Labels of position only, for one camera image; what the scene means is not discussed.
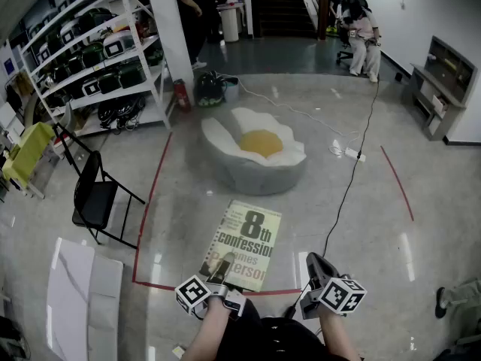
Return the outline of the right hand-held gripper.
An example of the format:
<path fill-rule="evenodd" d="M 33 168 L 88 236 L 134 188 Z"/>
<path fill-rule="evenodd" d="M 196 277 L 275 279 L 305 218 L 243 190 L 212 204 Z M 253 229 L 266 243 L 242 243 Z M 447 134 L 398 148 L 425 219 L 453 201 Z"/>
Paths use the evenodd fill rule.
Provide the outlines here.
<path fill-rule="evenodd" d="M 315 318 L 320 305 L 343 316 L 357 309 L 367 294 L 358 281 L 341 275 L 328 260 L 314 252 L 307 255 L 306 264 L 311 290 L 300 302 L 304 320 Z"/>

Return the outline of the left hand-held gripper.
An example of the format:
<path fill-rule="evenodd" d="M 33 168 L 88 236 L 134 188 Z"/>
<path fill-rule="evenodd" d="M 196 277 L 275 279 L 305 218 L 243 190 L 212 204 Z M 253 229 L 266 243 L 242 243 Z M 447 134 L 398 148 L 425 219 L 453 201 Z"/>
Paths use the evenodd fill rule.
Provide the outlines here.
<path fill-rule="evenodd" d="M 227 253 L 218 263 L 213 274 L 203 282 L 197 275 L 174 289 L 175 298 L 179 306 L 188 314 L 203 320 L 207 311 L 208 299 L 217 297 L 224 308 L 231 312 L 231 318 L 242 317 L 246 304 L 246 297 L 235 288 L 226 285 L 227 277 L 234 265 L 235 255 Z"/>

